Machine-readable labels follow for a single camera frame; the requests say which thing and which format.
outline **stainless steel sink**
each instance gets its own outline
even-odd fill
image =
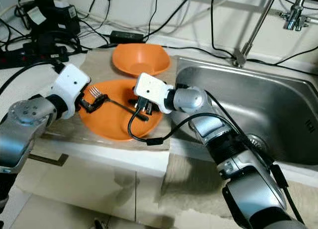
[[[275,160],[318,164],[318,93],[305,80],[179,58],[177,83],[212,93]],[[173,113],[175,123],[186,116]],[[183,131],[194,134],[188,126]]]

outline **orange plate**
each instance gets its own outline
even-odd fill
[[[102,93],[107,94],[110,99],[135,110],[133,106],[128,104],[129,99],[137,99],[132,90],[135,85],[135,79],[122,79],[100,82],[94,86]],[[85,100],[92,103],[94,98],[88,92],[88,88],[84,91]],[[128,122],[132,114],[112,102],[105,102],[91,114],[81,109],[79,115],[84,124],[95,134],[115,141],[132,139],[127,132]],[[152,131],[162,119],[162,113],[153,112],[153,115],[148,117],[149,121],[141,121],[137,117],[134,119],[132,132],[136,136],[142,137]]]
[[[119,44],[113,52],[113,64],[132,76],[157,75],[170,67],[170,57],[155,44]]]

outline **white countertop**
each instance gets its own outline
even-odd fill
[[[170,46],[197,46],[196,43],[186,40],[178,40],[170,37],[154,36],[150,39],[150,43],[157,43]],[[96,47],[102,43],[102,40],[94,35],[87,36],[81,39],[81,43],[85,46]],[[221,63],[229,65],[226,60],[217,59],[207,54],[194,50],[176,50],[165,49],[169,55],[181,55],[195,59],[205,60],[214,63]],[[70,56],[70,63],[80,67],[85,60],[85,54],[78,54]],[[295,62],[295,67],[299,66],[299,62]],[[290,70],[264,66],[255,63],[246,63],[246,69],[253,69],[261,72],[284,75],[286,73],[291,77],[301,78],[313,82],[318,89],[318,80],[312,76],[290,72]],[[20,68],[0,70],[0,85],[2,85],[12,74]],[[49,85],[55,80],[57,74],[51,69],[49,65],[38,66],[27,70],[23,75],[14,80],[10,86],[0,96],[0,118],[7,112],[8,108],[19,100],[27,99],[35,94],[42,94],[46,96],[49,91]],[[178,139],[171,139],[170,153],[179,154],[182,156],[194,157],[201,160],[211,161],[207,151],[186,151],[185,142]],[[141,171],[153,176],[162,177],[165,174],[166,166],[168,164],[169,152],[148,152],[148,151],[127,151],[112,148],[105,148],[101,146],[90,146],[84,144],[65,143],[59,141],[39,140],[36,144],[45,146],[45,148],[59,152],[66,153],[89,159],[93,161],[104,162],[113,166],[119,166],[125,169]],[[287,164],[281,164],[283,171],[288,180],[300,182],[309,186],[318,187],[318,172],[305,168],[298,168]]]

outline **metal fork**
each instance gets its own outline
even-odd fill
[[[110,99],[107,94],[103,94],[95,86],[92,86],[91,88],[89,88],[88,91],[94,98],[99,98],[101,96],[104,96],[105,97],[105,101],[104,102],[112,102],[112,103],[116,104],[117,106],[120,106],[121,108],[125,109],[126,111],[128,111],[131,114],[135,113],[133,110],[131,110],[127,106],[124,106],[124,105],[118,103],[117,101],[114,101],[114,100]],[[141,114],[136,115],[136,117],[139,118],[142,121],[148,121],[149,120],[148,116],[144,116],[144,115],[141,115]]]

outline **sink drain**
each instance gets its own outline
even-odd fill
[[[264,140],[262,140],[260,137],[258,137],[256,135],[252,135],[252,134],[247,135],[247,137],[255,147],[257,147],[259,150],[261,150],[263,152],[267,152],[268,146]]]

